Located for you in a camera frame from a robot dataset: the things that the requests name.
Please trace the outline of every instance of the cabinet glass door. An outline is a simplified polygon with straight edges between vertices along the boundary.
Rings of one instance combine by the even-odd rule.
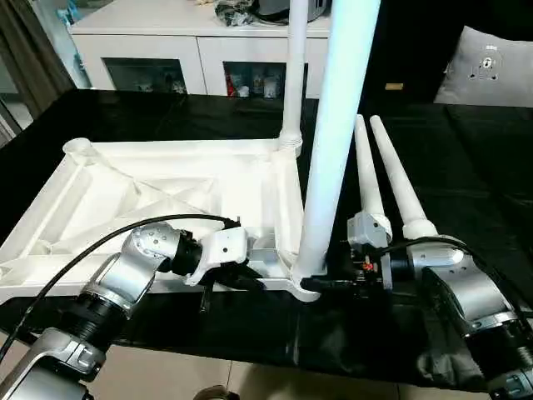
[[[283,98],[285,94],[284,62],[222,62],[226,75],[227,95],[236,98]],[[307,64],[304,72],[304,93]]]
[[[206,94],[195,37],[73,37],[96,89]]]
[[[187,93],[179,60],[104,58],[116,90]]]

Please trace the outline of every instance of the tapered white rod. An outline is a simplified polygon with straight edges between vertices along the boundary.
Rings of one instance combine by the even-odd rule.
[[[366,133],[365,118],[357,116],[354,138],[356,140],[357,176],[359,177],[359,193],[361,194],[361,208],[371,214],[385,229],[389,242],[392,240],[392,229],[389,218],[385,216],[381,201],[380,187],[377,183],[376,170],[368,134]]]
[[[292,272],[326,273],[324,258],[339,202],[380,0],[335,0],[316,119],[300,252]]]
[[[306,34],[308,0],[291,0],[289,8],[289,54],[286,62],[285,100],[283,103],[283,125],[280,148],[294,148],[296,155],[301,151],[301,96],[306,62]]]
[[[400,158],[385,130],[385,126],[377,115],[370,118],[372,131],[380,149],[381,158],[385,164],[386,174],[389,176],[392,191],[401,220],[403,221],[403,236],[406,239],[416,239],[422,236],[438,235],[435,225],[426,218],[426,214],[418,200],[415,189],[401,165]]]

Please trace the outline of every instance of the curtain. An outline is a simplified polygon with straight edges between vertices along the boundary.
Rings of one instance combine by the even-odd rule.
[[[0,56],[34,119],[74,88],[28,0],[0,0]]]

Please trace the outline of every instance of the red component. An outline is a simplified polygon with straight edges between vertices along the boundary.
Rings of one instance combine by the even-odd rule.
[[[234,98],[237,93],[235,88],[233,87],[232,77],[230,77],[230,74],[226,72],[226,86],[227,86],[227,95],[230,98]]]

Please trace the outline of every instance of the black cable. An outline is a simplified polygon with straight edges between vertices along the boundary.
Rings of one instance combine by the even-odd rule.
[[[171,214],[171,215],[163,215],[160,217],[143,219],[142,221],[126,225],[126,227],[121,227],[117,229],[116,231],[109,233],[105,237],[102,237],[101,239],[97,240],[92,246],[89,246],[88,248],[83,250],[81,253],[79,253],[71,262],[69,262],[65,267],[63,267],[61,271],[59,271],[56,275],[54,275],[54,277],[50,279],[50,281],[48,281],[46,285],[44,285],[44,287],[41,289],[41,292],[38,293],[38,295],[33,299],[30,305],[26,308],[26,311],[22,315],[21,320],[19,321],[17,326],[13,329],[11,334],[7,337],[6,341],[2,345],[2,348],[0,348],[0,364],[2,364],[3,359],[6,357],[6,354],[9,351],[9,348],[12,346],[13,342],[17,338],[18,331],[20,330],[22,325],[24,325],[29,314],[33,311],[35,306],[47,295],[48,292],[50,292],[50,289],[53,288],[53,286],[59,281],[59,279],[61,279],[72,268],[74,268],[86,256],[88,256],[94,250],[102,246],[105,242],[108,242],[114,237],[117,237],[118,235],[121,235],[127,231],[142,227],[144,225],[147,225],[148,223],[160,223],[163,221],[171,221],[171,220],[177,220],[177,219],[208,219],[211,221],[220,221],[224,223],[224,228],[235,228],[235,227],[240,226],[239,222],[235,222],[229,218],[218,217],[215,215]]]
[[[527,303],[526,297],[523,295],[521,290],[509,279],[505,278],[495,267],[491,266],[486,262],[483,257],[473,250],[471,247],[466,245],[460,240],[454,239],[453,237],[438,237],[438,236],[428,236],[428,237],[419,237],[417,239],[408,240],[405,242],[399,242],[397,244],[379,248],[374,252],[374,255],[381,257],[387,253],[395,252],[396,250],[403,250],[409,246],[421,243],[445,243],[459,248],[465,253],[468,253],[473,258],[476,266],[484,273],[486,273],[492,280],[495,285],[505,294],[507,300],[511,306],[515,309],[517,317],[525,326],[529,326],[525,314],[521,310],[521,305],[519,299],[516,298],[514,293],[518,293],[521,297],[521,300],[526,303],[528,307],[531,308],[531,305]]]

